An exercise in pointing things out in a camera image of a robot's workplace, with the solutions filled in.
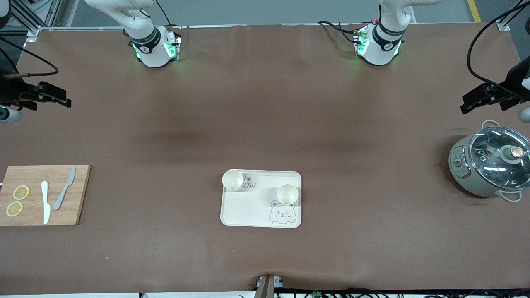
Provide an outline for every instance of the lid handle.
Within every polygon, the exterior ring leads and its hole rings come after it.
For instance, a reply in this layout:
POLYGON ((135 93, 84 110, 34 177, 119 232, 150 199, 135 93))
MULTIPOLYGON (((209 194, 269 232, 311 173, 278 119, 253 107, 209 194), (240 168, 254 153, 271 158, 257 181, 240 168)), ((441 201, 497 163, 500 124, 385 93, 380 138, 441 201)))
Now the lid handle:
POLYGON ((484 125, 485 125, 486 123, 491 123, 491 124, 493 124, 493 126, 500 126, 500 124, 499 124, 497 121, 486 120, 486 121, 484 121, 484 122, 482 123, 481 129, 484 129, 484 125))
POLYGON ((503 200, 507 201, 507 202, 510 202, 510 203, 516 203, 518 201, 520 201, 523 197, 523 194, 521 193, 521 191, 503 191, 503 190, 497 190, 495 192, 496 195, 498 195, 499 197, 501 197, 503 200), (510 200, 509 198, 506 197, 506 195, 517 195, 517 199, 515 200, 510 200))
POLYGON ((510 155, 515 159, 520 159, 521 157, 525 156, 525 151, 521 147, 514 146, 510 148, 510 155))

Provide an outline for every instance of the table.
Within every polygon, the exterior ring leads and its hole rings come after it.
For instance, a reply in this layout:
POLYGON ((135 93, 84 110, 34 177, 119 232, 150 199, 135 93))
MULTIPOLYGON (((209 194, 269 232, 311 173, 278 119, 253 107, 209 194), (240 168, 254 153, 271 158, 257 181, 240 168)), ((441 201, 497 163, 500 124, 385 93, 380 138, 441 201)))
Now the table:
MULTIPOLYGON (((59 67, 46 81, 73 107, 40 104, 2 126, 0 173, 92 172, 79 226, 0 229, 0 293, 248 290, 264 274, 297 288, 529 287, 530 193, 478 199, 447 165, 485 119, 528 132, 518 108, 460 113, 480 84, 465 58, 482 26, 412 25, 383 67, 318 26, 183 30, 181 61, 160 69, 119 31, 41 32, 28 48, 59 67), (224 226, 230 168, 298 171, 301 226, 224 226)), ((517 62, 506 32, 477 43, 485 77, 517 62)))

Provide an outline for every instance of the lemon slice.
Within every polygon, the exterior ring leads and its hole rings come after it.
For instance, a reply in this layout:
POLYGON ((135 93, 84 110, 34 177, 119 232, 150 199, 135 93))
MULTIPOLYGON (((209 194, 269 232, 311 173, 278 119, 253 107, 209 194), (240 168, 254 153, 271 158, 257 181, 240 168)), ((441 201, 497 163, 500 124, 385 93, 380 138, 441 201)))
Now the lemon slice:
POLYGON ((13 192, 13 198, 16 200, 23 200, 30 195, 30 188, 25 185, 20 185, 13 192))
POLYGON ((22 205, 21 202, 13 201, 7 206, 7 209, 5 210, 5 213, 9 217, 17 216, 17 215, 19 215, 22 212, 22 208, 23 207, 24 207, 24 205, 22 205))

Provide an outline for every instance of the pot handle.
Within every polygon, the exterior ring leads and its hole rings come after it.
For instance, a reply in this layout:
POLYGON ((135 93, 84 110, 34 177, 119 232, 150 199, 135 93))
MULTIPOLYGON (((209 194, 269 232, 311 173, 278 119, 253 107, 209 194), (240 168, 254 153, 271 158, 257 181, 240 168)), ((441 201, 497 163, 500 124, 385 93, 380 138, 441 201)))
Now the pot handle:
POLYGON ((496 195, 498 195, 499 197, 501 197, 503 200, 507 201, 507 202, 510 202, 510 203, 516 203, 518 201, 520 201, 523 197, 523 194, 521 193, 521 191, 503 191, 503 190, 497 190, 495 192, 496 195), (506 197, 506 195, 517 195, 517 199, 515 200, 510 200, 509 198, 506 197))
POLYGON ((486 121, 484 121, 484 122, 482 123, 482 126, 481 126, 480 128, 481 128, 481 129, 484 129, 484 125, 485 125, 486 123, 491 123, 491 124, 493 124, 494 126, 500 126, 500 124, 499 124, 497 121, 486 120, 486 121))

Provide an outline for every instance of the gray knife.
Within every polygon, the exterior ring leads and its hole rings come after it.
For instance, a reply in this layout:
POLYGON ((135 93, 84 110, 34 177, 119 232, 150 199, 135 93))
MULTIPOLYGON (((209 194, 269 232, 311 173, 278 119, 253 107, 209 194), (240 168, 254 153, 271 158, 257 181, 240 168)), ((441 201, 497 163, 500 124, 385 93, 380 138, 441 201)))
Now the gray knife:
POLYGON ((63 199, 65 198, 66 190, 68 189, 68 187, 70 187, 70 185, 72 185, 72 183, 74 183, 74 178, 75 178, 75 167, 72 169, 70 173, 70 177, 68 177, 68 180, 66 180, 65 188, 63 188, 63 191, 61 192, 61 194, 57 198, 57 201, 55 202, 54 210, 59 210, 59 208, 61 208, 61 204, 63 203, 63 199))

